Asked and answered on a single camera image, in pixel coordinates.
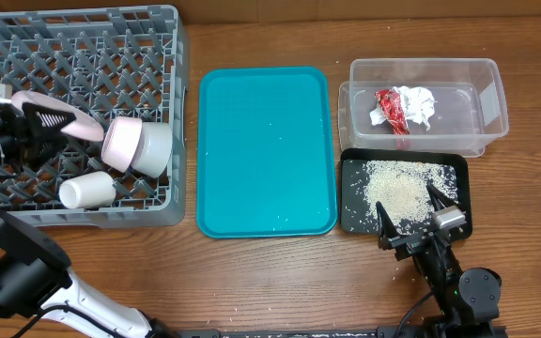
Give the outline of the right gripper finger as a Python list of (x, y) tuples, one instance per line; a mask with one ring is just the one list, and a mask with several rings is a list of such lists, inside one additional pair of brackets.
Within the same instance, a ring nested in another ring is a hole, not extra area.
[(378, 246), (382, 250), (401, 250), (401, 237), (381, 202), (376, 203), (378, 214)]
[(426, 185), (429, 194), (430, 203), (434, 208), (434, 214), (443, 214), (450, 211), (459, 211), (458, 204), (443, 192), (438, 190), (434, 185)]

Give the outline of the rice pile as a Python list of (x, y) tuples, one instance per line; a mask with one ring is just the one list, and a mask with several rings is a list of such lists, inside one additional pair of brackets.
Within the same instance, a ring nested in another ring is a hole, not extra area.
[(406, 161), (364, 161), (363, 200), (375, 209), (362, 212), (378, 220), (376, 203), (381, 202), (396, 230), (401, 235), (411, 235), (429, 225), (434, 211), (430, 203), (427, 184), (456, 200), (454, 174), (450, 166), (421, 164)]

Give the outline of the large white plate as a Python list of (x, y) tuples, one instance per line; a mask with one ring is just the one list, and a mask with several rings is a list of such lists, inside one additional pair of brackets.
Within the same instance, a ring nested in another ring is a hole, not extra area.
[(33, 91), (18, 91), (11, 97), (11, 104), (26, 113), (23, 108), (24, 103), (32, 103), (37, 106), (42, 106), (56, 111), (72, 113), (75, 120), (61, 129), (61, 132), (78, 139), (91, 142), (99, 142), (103, 140), (103, 128), (94, 118), (80, 111), (79, 109), (63, 102), (62, 100), (40, 94)]

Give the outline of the small pink plate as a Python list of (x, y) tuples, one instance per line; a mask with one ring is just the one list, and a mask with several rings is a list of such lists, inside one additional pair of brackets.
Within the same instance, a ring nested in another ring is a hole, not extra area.
[(101, 149), (104, 163), (125, 172), (139, 144), (143, 121), (135, 117), (119, 116), (110, 124)]

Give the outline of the white paper cup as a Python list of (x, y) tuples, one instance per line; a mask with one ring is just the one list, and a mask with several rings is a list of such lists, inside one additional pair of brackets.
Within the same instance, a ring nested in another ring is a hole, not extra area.
[(65, 180), (58, 192), (66, 208), (92, 208), (111, 205), (116, 198), (114, 181), (110, 175), (99, 171)]

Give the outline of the white tissue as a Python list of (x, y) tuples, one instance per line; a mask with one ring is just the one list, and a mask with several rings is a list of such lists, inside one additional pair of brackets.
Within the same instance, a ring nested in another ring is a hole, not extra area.
[[(418, 125), (424, 125), (425, 129), (429, 131), (431, 129), (429, 118), (435, 114), (435, 103), (437, 102), (432, 92), (421, 86), (393, 86), (389, 89), (396, 91), (400, 95), (402, 109), (407, 123), (413, 122)], [(376, 108), (369, 113), (369, 116), (373, 126), (387, 122), (383, 112), (379, 108), (378, 101)]]

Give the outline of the red snack wrapper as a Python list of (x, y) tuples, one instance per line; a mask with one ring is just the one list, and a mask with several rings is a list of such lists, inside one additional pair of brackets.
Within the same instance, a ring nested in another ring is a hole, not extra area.
[(392, 89), (382, 89), (376, 94), (380, 110), (392, 126), (394, 134), (408, 135), (408, 123), (402, 109), (400, 95)]

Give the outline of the grey-green bowl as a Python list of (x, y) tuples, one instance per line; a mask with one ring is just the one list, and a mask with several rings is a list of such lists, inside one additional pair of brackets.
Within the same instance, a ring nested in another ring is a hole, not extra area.
[(144, 122), (131, 168), (148, 177), (159, 177), (170, 159), (172, 128), (162, 122)]

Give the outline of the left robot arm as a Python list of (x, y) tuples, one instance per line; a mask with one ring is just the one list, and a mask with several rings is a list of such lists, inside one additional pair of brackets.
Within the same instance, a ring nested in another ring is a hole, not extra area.
[[(65, 103), (0, 103), (0, 161), (6, 156), (20, 161), (52, 156), (67, 142), (64, 129), (82, 117), (83, 112)], [(177, 336), (158, 319), (84, 282), (51, 237), (2, 210), (0, 249), (0, 317), (28, 318), (20, 335), (48, 319), (89, 337)]]

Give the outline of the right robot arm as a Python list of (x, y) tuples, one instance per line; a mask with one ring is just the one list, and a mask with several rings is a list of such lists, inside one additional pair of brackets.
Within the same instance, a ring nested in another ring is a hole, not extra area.
[[(426, 186), (434, 208), (429, 226), (422, 232), (401, 235), (382, 203), (379, 216), (379, 243), (382, 250), (394, 250), (398, 261), (411, 258), (425, 278), (429, 292), (418, 300), (391, 329), (393, 337), (504, 337), (506, 328), (492, 321), (500, 316), (502, 278), (492, 269), (462, 269), (452, 250), (453, 232), (467, 224), (469, 217), (453, 199), (435, 186)], [(441, 313), (408, 324), (423, 303), (433, 298)]]

